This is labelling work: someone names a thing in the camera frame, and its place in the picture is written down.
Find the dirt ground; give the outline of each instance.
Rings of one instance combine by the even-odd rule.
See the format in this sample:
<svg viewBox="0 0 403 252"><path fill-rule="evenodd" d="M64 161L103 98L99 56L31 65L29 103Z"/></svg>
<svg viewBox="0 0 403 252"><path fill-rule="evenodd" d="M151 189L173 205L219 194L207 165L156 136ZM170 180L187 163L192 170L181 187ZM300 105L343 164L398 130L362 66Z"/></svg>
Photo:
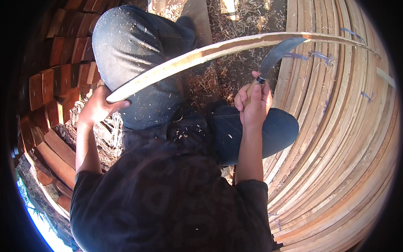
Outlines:
<svg viewBox="0 0 403 252"><path fill-rule="evenodd" d="M147 10L147 0L123 0L122 4L134 4ZM235 27L221 0L207 0L208 15L213 43L236 37L285 31L286 0L235 0ZM256 48L224 56L205 64L202 74L182 73L182 81L187 82L184 95L194 107L201 109L207 101L219 98L227 99L230 106L240 87L251 82L252 70L258 67L271 47ZM280 62L271 70L268 81L275 87ZM70 111L71 120L56 127L59 136L72 148L76 149L77 121L85 101L76 102ZM122 146L123 121L120 114L97 123L94 134L98 146L102 170L106 172L120 157ZM222 175L232 184L234 167L223 167Z"/></svg>

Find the curved wooden strip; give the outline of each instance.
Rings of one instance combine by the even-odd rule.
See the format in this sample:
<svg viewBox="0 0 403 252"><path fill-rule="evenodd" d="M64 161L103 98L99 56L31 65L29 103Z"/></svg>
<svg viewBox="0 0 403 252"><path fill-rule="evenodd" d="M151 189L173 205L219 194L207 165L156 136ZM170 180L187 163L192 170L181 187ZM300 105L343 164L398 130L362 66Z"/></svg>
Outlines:
<svg viewBox="0 0 403 252"><path fill-rule="evenodd" d="M372 48L367 45L358 43L344 37L338 37L329 34L309 33L309 32L274 32L263 33L252 36L238 37L232 40L223 41L209 46L196 49L179 57L173 58L165 63L162 63L153 69L140 74L133 80L127 82L122 87L115 90L107 97L108 102L118 102L124 100L138 91L154 84L162 79L165 79L173 74L179 73L190 67L202 64L209 60L263 46L277 45L281 41L290 37L304 37L308 42L323 42L323 43L338 43L350 46L356 46L367 49L377 55Z"/></svg>

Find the person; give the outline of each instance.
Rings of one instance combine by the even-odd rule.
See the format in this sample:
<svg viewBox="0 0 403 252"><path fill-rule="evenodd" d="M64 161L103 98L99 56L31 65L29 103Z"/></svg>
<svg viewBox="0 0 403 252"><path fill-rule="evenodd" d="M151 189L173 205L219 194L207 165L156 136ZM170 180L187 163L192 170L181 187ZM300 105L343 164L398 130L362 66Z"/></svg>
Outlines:
<svg viewBox="0 0 403 252"><path fill-rule="evenodd" d="M222 100L198 114L174 77L109 104L130 79L197 47L190 18L177 22L132 5L105 12L93 32L105 85L95 90L77 124L75 188L70 223L84 251L271 251L268 187L262 158L291 145L296 119L272 105L268 83L246 90L235 108ZM259 73L252 72L254 78ZM124 151L101 171L92 127L113 112L123 118ZM234 186L220 166L236 164Z"/></svg>

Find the knife blade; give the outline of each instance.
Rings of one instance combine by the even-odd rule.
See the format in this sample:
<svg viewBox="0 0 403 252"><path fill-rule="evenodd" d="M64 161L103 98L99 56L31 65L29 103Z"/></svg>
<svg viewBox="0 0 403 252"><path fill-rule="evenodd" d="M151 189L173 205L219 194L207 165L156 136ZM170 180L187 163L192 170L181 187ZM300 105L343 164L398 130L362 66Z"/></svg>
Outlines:
<svg viewBox="0 0 403 252"><path fill-rule="evenodd" d="M259 66L259 72L261 72L262 74L252 82L252 84L246 91L248 98L243 104L243 110L245 110L246 106L250 103L253 86L260 85L260 87L263 88L267 75L275 66L275 64L282 57L284 57L285 54L287 54L298 45L302 44L305 40L306 38L303 37L291 37L278 43L275 47L273 47L272 50L269 51L269 53L266 55L266 57L264 57L262 63Z"/></svg>

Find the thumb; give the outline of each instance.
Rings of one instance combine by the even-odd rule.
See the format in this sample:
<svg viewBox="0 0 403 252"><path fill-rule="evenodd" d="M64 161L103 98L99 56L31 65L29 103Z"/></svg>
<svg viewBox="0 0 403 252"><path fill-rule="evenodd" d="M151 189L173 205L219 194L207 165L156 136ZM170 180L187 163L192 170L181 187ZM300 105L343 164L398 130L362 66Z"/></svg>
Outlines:
<svg viewBox="0 0 403 252"><path fill-rule="evenodd" d="M114 104L112 104L112 108L111 108L111 111L109 114L111 115L111 114L115 113L116 111L127 108L128 106L130 106L130 101L115 102Z"/></svg>
<svg viewBox="0 0 403 252"><path fill-rule="evenodd" d="M251 92L251 106L258 108L261 106L260 100L262 99L262 88L260 85L254 85Z"/></svg>

